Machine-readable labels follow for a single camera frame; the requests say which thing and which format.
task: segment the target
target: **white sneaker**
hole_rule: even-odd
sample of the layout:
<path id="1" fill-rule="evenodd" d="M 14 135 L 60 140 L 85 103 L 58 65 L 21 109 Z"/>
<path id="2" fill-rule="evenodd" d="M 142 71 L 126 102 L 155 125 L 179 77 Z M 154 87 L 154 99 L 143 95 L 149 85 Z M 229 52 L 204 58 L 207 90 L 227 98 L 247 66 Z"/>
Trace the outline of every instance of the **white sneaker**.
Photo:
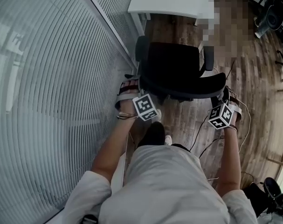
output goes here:
<path id="1" fill-rule="evenodd" d="M 171 138 L 170 135 L 166 135 L 165 136 L 165 141 L 164 141 L 164 145 L 172 145 L 173 144 L 173 140 Z"/>
<path id="2" fill-rule="evenodd" d="M 161 123 L 161 119 L 162 119 L 162 112 L 160 109 L 157 109 L 158 115 L 154 118 L 152 118 L 152 123 L 154 122 L 159 122 Z"/>

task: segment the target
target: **sleeve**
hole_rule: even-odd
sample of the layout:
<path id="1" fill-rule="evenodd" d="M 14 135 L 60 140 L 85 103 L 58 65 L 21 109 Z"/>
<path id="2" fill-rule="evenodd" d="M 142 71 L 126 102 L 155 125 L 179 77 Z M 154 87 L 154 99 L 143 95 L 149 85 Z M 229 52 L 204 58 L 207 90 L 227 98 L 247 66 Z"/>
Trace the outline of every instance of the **sleeve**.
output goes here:
<path id="1" fill-rule="evenodd" d="M 78 224 L 87 214 L 98 218 L 101 204 L 110 196 L 109 181 L 99 174 L 86 171 L 65 205 L 63 223 Z"/>
<path id="2" fill-rule="evenodd" d="M 230 223 L 257 224 L 251 202 L 242 190 L 233 190 L 222 197 L 230 213 Z"/>

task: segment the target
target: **cable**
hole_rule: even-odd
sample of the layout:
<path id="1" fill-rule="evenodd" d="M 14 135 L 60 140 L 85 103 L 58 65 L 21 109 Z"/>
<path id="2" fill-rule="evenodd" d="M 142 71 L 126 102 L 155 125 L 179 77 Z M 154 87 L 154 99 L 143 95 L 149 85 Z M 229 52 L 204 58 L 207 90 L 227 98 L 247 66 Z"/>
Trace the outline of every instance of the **cable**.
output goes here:
<path id="1" fill-rule="evenodd" d="M 198 136 L 198 134 L 199 134 L 199 131 L 200 131 L 200 129 L 201 129 L 203 123 L 206 121 L 207 117 L 208 117 L 208 115 L 205 117 L 205 119 L 204 119 L 203 122 L 201 123 L 201 125 L 200 125 L 200 127 L 199 127 L 199 130 L 198 130 L 198 132 L 197 132 L 196 138 L 195 138 L 195 140 L 194 140 L 194 143 L 193 143 L 193 145 L 191 146 L 191 149 L 194 147 L 195 142 L 196 142 L 196 140 L 197 140 L 197 136 Z"/>
<path id="2" fill-rule="evenodd" d="M 246 136 L 245 136 L 245 139 L 243 140 L 243 142 L 242 142 L 242 144 L 241 144 L 241 146 L 240 146 L 239 153 L 240 153 L 241 148 L 242 148 L 242 146 L 243 146 L 243 144 L 244 144 L 244 142 L 245 142 L 245 140 L 246 140 L 246 138 L 247 138 L 247 136 L 248 136 L 248 134 L 249 134 L 249 132 L 250 132 L 251 116 L 250 116 L 249 109 L 248 109 L 247 105 L 245 105 L 245 107 L 246 107 L 247 112 L 248 112 L 248 115 L 249 115 L 249 127 L 248 127 L 248 132 L 247 132 L 247 134 L 246 134 Z"/>
<path id="3" fill-rule="evenodd" d="M 217 74 L 219 74 L 219 71 L 218 71 L 218 69 L 216 68 L 216 67 L 213 67 L 216 71 L 217 71 Z"/>
<path id="4" fill-rule="evenodd" d="M 233 69 L 233 66 L 234 66 L 235 60 L 236 60 L 236 58 L 234 59 L 233 64 L 231 65 L 230 71 L 229 71 L 228 75 L 226 76 L 225 81 L 227 81 L 227 78 L 229 77 L 230 72 L 231 72 L 231 70 Z"/>
<path id="5" fill-rule="evenodd" d="M 201 153 L 201 155 L 199 156 L 199 158 L 203 155 L 203 153 L 204 153 L 215 141 L 217 141 L 217 140 L 222 140 L 222 139 L 224 139 L 224 135 L 220 136 L 220 138 L 214 139 L 214 140 L 212 141 L 212 143 L 210 143 L 210 144 L 202 151 L 202 153 Z"/>
<path id="6" fill-rule="evenodd" d="M 131 136 L 132 142 L 133 142 L 134 147 L 135 147 L 135 142 L 134 142 L 134 139 L 133 139 L 132 134 L 131 134 L 131 132 L 130 132 L 130 131 L 129 131 L 129 134 L 130 134 L 130 136 Z"/>
<path id="7" fill-rule="evenodd" d="M 250 175 L 252 178 L 253 178 L 253 181 L 252 182 L 254 182 L 254 176 L 252 175 L 252 174 L 249 174 L 249 173 L 246 173 L 246 172 L 241 172 L 241 173 L 245 173 L 245 174 L 247 174 L 247 175 Z"/>
<path id="8" fill-rule="evenodd" d="M 216 179 L 219 179 L 219 177 L 210 178 L 210 179 L 207 179 L 207 181 L 210 181 L 210 180 L 216 180 Z"/>

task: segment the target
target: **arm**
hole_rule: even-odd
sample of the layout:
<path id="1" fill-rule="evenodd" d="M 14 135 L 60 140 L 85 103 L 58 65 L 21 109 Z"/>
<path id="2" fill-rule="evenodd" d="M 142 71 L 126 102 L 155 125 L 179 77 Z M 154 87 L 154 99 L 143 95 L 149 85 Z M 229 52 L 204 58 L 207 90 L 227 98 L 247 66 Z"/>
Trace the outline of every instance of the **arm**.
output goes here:
<path id="1" fill-rule="evenodd" d="M 231 124 L 235 125 L 237 114 L 233 114 Z M 239 190 L 241 184 L 241 164 L 237 132 L 231 128 L 224 129 L 224 150 L 219 170 L 217 192 L 220 196 L 232 190 Z"/>
<path id="2" fill-rule="evenodd" d="M 104 176 L 110 183 L 134 121 L 134 119 L 119 120 L 94 159 L 91 171 Z"/>
<path id="3" fill-rule="evenodd" d="M 125 82 L 121 88 L 128 85 L 138 85 L 138 81 Z M 128 90 L 124 93 L 137 93 L 138 90 Z M 132 100 L 123 100 L 120 102 L 122 112 L 135 115 L 135 107 Z M 94 159 L 91 171 L 105 177 L 110 183 L 112 176 L 117 169 L 118 161 L 123 153 L 126 139 L 135 119 L 120 119 L 116 127 L 104 142 L 100 151 Z"/>

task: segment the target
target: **chair armrest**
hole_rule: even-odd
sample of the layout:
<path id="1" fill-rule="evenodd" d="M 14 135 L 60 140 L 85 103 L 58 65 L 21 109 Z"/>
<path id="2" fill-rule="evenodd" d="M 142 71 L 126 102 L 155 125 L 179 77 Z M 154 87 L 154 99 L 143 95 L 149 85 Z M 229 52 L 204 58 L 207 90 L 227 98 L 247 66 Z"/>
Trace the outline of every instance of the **chair armrest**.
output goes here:
<path id="1" fill-rule="evenodd" d="M 203 56 L 205 62 L 203 67 L 205 70 L 213 70 L 214 68 L 214 47 L 206 46 L 203 47 Z"/>

